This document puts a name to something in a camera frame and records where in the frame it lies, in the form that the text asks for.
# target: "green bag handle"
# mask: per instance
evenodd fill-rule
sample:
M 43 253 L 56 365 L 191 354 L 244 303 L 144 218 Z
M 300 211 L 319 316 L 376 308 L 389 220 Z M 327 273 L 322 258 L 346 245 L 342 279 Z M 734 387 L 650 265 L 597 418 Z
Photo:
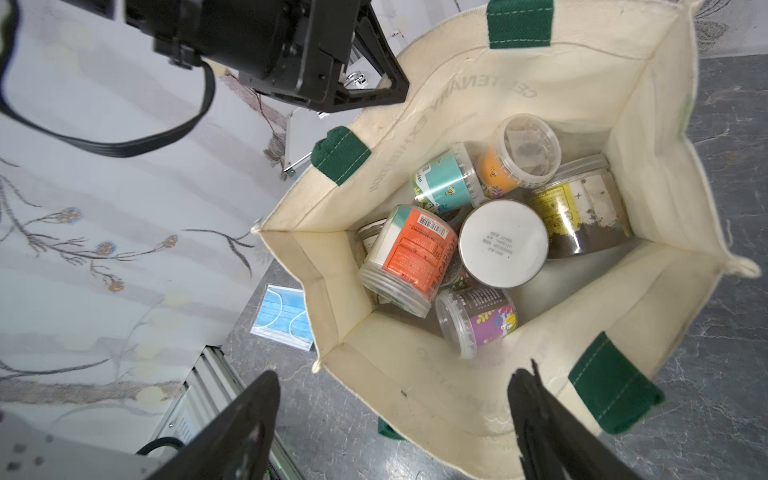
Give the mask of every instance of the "green bag handle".
M 605 432 L 626 432 L 664 392 L 635 368 L 601 332 L 576 362 L 568 379 Z
M 491 48 L 548 47 L 553 0 L 491 0 L 485 10 Z
M 553 0 L 491 0 L 486 10 L 490 48 L 549 46 Z M 347 127 L 336 127 L 315 144 L 312 165 L 343 184 L 371 155 L 371 150 Z

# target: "blue surgical mask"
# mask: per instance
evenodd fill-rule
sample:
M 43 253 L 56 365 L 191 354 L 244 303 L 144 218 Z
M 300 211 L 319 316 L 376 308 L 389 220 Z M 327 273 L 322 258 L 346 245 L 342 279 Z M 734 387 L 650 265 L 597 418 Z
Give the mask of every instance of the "blue surgical mask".
M 267 285 L 264 300 L 250 331 L 303 350 L 314 341 L 306 315 L 304 291 L 286 286 Z

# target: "clear plastic container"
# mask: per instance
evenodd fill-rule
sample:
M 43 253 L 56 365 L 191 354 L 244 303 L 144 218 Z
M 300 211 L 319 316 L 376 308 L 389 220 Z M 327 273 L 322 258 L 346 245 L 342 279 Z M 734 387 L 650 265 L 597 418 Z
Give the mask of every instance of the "clear plastic container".
M 515 304 L 504 290 L 478 285 L 459 292 L 444 291 L 435 298 L 442 335 L 463 359 L 501 338 L 517 325 Z
M 560 142 L 549 125 L 539 117 L 519 114 L 502 122 L 475 169 L 485 195 L 500 198 L 517 187 L 546 184 L 560 162 Z
M 506 199 L 476 208 L 458 239 L 469 274 L 496 288 L 512 288 L 533 278 L 544 265 L 548 248 L 547 229 L 536 212 Z
M 387 217 L 358 277 L 363 286 L 426 318 L 458 243 L 440 218 L 411 205 Z
M 479 207 L 488 200 L 463 143 L 451 144 L 448 151 L 413 174 L 412 182 L 416 202 L 438 215 L 465 205 Z
M 448 264 L 448 269 L 445 271 L 445 276 L 442 278 L 442 283 L 440 283 L 440 290 L 450 289 L 453 292 L 458 292 L 477 284 L 477 280 L 472 278 L 467 269 L 464 268 L 462 256 L 458 254 L 458 249 L 456 249 L 451 263 Z
M 381 233 L 382 228 L 384 227 L 384 223 L 386 223 L 386 218 L 382 218 L 381 220 L 369 223 L 357 230 L 357 241 L 360 245 L 362 245 L 362 251 L 364 252 L 364 255 L 362 255 L 362 261 L 358 263 L 360 266 L 362 266 L 362 263 L 365 262 L 365 258 L 368 256 L 368 251 L 371 250 L 373 244 L 376 242 L 376 238 L 379 236 L 379 233 Z M 385 305 L 387 303 L 391 303 L 388 299 L 381 295 L 378 295 L 367 289 L 366 291 L 368 292 L 371 300 L 375 305 Z
M 562 165 L 543 187 L 525 195 L 549 235 L 548 258 L 599 252 L 634 235 L 603 154 Z
M 357 240 L 362 243 L 362 248 L 366 251 L 366 254 L 376 242 L 376 238 L 379 236 L 379 232 L 382 231 L 384 223 L 386 223 L 386 218 L 369 223 L 357 230 Z

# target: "white wall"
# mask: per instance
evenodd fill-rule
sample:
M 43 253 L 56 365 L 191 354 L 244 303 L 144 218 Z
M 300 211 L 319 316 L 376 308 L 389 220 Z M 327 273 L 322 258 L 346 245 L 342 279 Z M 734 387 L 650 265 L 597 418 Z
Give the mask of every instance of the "white wall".
M 22 17 L 5 94 L 33 121 L 123 141 L 197 112 L 202 71 L 170 66 L 138 30 L 59 0 L 24 0 Z M 4 408 L 126 452 L 149 439 L 267 267 L 251 235 L 241 241 L 254 247 L 233 244 L 249 273 L 226 237 L 185 229 L 240 237 L 272 210 L 291 180 L 263 154 L 271 135 L 220 81 L 188 137 L 129 159 L 89 154 L 0 116 Z M 149 253 L 121 257 L 130 252 Z

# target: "black wire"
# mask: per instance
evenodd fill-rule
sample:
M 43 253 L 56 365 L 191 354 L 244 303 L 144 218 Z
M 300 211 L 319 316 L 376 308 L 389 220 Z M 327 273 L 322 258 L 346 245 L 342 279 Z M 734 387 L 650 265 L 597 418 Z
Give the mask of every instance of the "black wire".
M 152 450 L 158 449 L 160 447 L 171 447 L 174 450 L 179 451 L 184 447 L 184 442 L 175 437 L 160 437 L 159 439 L 152 440 L 145 446 L 141 447 L 138 452 L 136 452 L 136 455 L 146 455 Z
M 210 65 L 205 61 L 202 62 L 203 72 L 205 74 L 205 92 L 203 95 L 203 103 L 200 106 L 200 112 L 189 121 L 171 128 L 168 131 L 150 135 L 148 137 L 137 138 L 136 140 L 124 141 L 118 143 L 101 143 L 96 141 L 85 140 L 83 138 L 68 137 L 66 135 L 57 134 L 47 128 L 41 127 L 20 114 L 8 104 L 5 100 L 4 86 L 5 86 L 5 74 L 8 72 L 8 66 L 11 64 L 13 53 L 16 44 L 16 33 L 18 31 L 18 25 L 21 22 L 21 10 L 18 7 L 18 0 L 10 0 L 11 12 L 5 18 L 2 26 L 2 53 L 0 54 L 0 113 L 3 113 L 10 118 L 13 118 L 19 123 L 26 125 L 36 131 L 50 135 L 61 141 L 80 148 L 85 151 L 89 151 L 94 154 L 104 155 L 106 157 L 135 157 L 136 155 L 145 154 L 148 151 L 157 150 L 158 148 L 170 145 L 175 141 L 179 141 L 184 135 L 192 131 L 197 125 L 197 122 L 208 112 L 211 103 L 214 101 L 214 93 L 216 91 L 216 79 L 214 77 L 214 71 Z

